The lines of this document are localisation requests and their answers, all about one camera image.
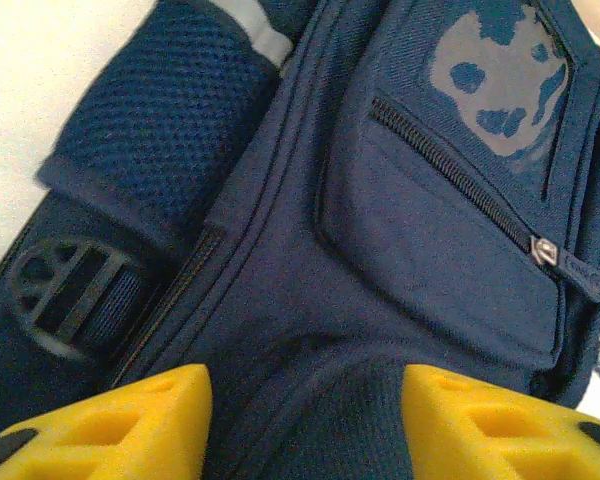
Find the printed logo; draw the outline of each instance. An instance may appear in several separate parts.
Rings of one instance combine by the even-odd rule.
[[[454,100],[467,127],[496,155],[509,157],[542,143],[542,152],[520,160],[533,163],[551,148],[552,138],[542,133],[555,134],[557,126],[549,122],[569,83],[569,68],[536,10],[521,7],[505,42],[487,36],[477,12],[460,17],[440,39],[430,81]]]

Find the yellow plastic piece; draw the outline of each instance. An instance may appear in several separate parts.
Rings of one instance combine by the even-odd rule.
[[[600,480],[600,420],[434,367],[405,370],[415,480]]]
[[[0,480],[199,479],[210,420],[206,367],[181,367],[13,425],[39,434]]]

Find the plastic buckle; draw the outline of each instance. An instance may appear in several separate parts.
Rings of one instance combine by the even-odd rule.
[[[95,362],[75,339],[116,278],[129,270],[146,284],[146,269],[107,245],[79,237],[43,240],[23,252],[10,270],[13,311],[44,349]]]

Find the zipper tab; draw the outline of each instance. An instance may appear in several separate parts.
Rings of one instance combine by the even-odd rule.
[[[546,238],[531,237],[531,256],[536,263],[578,288],[589,300],[600,303],[600,272]]]

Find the white surface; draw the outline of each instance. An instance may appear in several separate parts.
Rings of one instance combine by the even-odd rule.
[[[0,0],[0,258],[42,198],[32,177],[151,0]],[[581,409],[600,417],[594,376]]]

